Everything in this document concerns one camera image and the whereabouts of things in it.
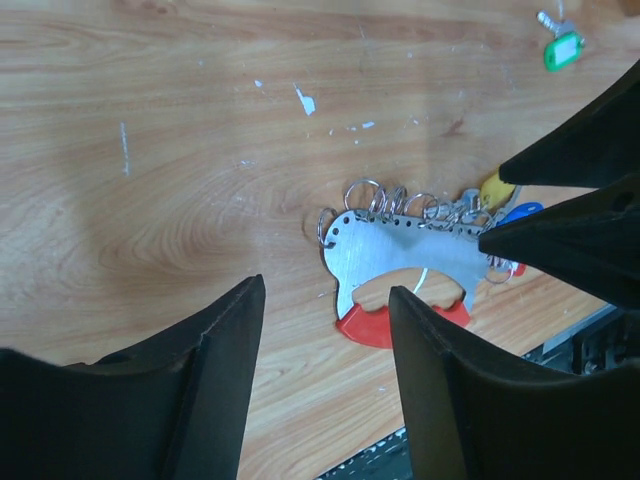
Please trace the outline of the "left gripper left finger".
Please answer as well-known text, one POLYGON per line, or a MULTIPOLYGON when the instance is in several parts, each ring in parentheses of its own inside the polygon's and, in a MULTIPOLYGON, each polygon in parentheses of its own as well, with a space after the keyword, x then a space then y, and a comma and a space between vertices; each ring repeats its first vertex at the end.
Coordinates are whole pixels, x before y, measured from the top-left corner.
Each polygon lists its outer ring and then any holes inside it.
POLYGON ((263 325, 261 276, 93 364, 1 352, 5 479, 233 479, 263 325))

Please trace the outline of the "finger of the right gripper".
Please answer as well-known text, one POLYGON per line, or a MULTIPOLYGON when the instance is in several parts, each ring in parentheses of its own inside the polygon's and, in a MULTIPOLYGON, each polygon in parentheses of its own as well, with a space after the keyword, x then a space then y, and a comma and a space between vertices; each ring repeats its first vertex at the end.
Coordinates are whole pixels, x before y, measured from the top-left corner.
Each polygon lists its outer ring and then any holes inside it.
POLYGON ((639 174, 639 65, 499 167, 509 184, 603 188, 639 174))
POLYGON ((623 309, 639 307, 639 176, 482 234, 483 253, 523 263, 623 309))

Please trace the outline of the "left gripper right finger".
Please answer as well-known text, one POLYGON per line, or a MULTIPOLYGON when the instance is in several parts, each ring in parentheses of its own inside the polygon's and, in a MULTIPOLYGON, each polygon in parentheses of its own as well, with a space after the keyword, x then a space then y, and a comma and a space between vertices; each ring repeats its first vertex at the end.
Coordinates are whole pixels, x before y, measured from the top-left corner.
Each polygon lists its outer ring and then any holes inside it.
POLYGON ((390 325, 417 479, 635 479, 639 363, 589 376, 529 362, 403 287, 390 325))

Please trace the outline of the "key with green tag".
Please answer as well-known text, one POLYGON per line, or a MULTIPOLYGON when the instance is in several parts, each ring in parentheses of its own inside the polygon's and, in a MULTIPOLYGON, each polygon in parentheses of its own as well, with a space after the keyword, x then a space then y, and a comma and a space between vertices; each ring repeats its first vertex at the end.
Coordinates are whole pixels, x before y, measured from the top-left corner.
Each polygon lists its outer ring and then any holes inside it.
POLYGON ((544 10, 538 11, 536 18, 541 26, 554 35, 543 53, 548 72, 558 72, 581 57, 586 41, 571 20, 556 21, 544 10))

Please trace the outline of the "metal key organizer red handle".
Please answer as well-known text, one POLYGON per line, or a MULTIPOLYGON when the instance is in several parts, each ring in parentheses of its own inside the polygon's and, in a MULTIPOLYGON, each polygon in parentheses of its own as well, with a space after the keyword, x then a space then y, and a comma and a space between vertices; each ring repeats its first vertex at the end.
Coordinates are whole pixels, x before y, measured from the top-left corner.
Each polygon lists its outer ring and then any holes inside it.
POLYGON ((471 322, 477 285, 490 273, 507 279, 520 276, 522 263, 482 253, 482 234, 505 223, 543 210, 538 202, 519 203, 520 187, 493 176, 479 189, 467 189, 455 200, 428 192, 409 194, 404 186, 391 190, 369 178, 353 182, 372 189, 366 208, 344 207, 321 211, 316 234, 324 264, 337 283, 337 330, 360 345, 379 349, 392 346, 390 312, 383 306, 366 310, 353 298, 366 283, 405 269, 441 273, 462 290, 460 299, 437 313, 460 327, 471 322))

